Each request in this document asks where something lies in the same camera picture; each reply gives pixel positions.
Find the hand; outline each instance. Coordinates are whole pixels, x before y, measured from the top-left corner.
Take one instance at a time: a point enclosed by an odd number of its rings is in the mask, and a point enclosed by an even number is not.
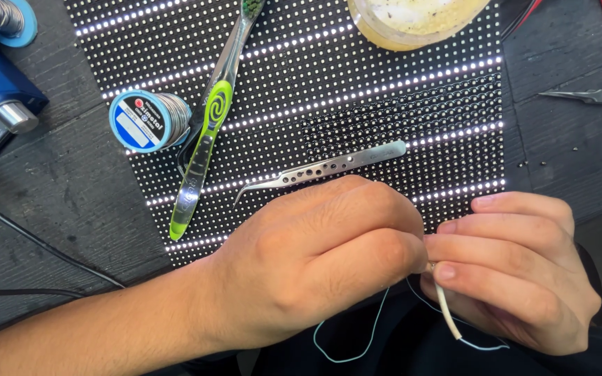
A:
[[[220,350],[255,348],[422,272],[422,237],[407,198],[348,175],[271,201],[187,269],[205,278],[208,337]]]
[[[601,298],[575,249],[571,208],[511,192],[476,198],[472,209],[475,214],[447,221],[424,239],[450,310],[542,353],[584,351]],[[430,275],[421,282],[438,301]]]

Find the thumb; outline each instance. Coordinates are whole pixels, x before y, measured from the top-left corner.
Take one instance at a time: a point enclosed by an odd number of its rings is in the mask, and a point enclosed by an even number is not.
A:
[[[302,283],[319,293],[318,313],[332,316],[411,273],[421,273],[426,264],[426,248],[417,236],[376,229],[314,258]]]

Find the tweezers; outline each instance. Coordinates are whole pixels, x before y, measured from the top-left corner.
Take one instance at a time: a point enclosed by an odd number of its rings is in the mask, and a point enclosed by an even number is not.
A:
[[[270,177],[269,179],[251,181],[243,186],[243,189],[241,189],[236,196],[236,201],[233,203],[233,206],[236,207],[241,196],[247,191],[289,187],[320,177],[330,176],[358,167],[400,157],[406,153],[406,149],[406,143],[404,141],[394,141],[389,144],[341,155],[340,157],[323,160],[321,162],[294,167],[293,169],[282,171],[280,175]]]
[[[586,92],[545,92],[540,93],[540,95],[580,99],[589,104],[602,104],[602,90],[587,90]]]

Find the plastic container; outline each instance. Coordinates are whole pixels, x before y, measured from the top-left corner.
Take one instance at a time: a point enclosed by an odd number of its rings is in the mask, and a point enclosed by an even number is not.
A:
[[[178,96],[129,90],[113,99],[108,120],[125,147],[153,152],[182,144],[191,115],[187,103]]]
[[[355,25],[379,47],[409,51],[463,29],[489,0],[348,0]]]

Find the spool label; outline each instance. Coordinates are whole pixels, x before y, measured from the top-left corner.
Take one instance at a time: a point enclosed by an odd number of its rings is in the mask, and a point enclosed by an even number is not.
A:
[[[142,96],[121,100],[115,109],[115,123],[126,142],[143,149],[158,145],[166,130],[159,107]]]

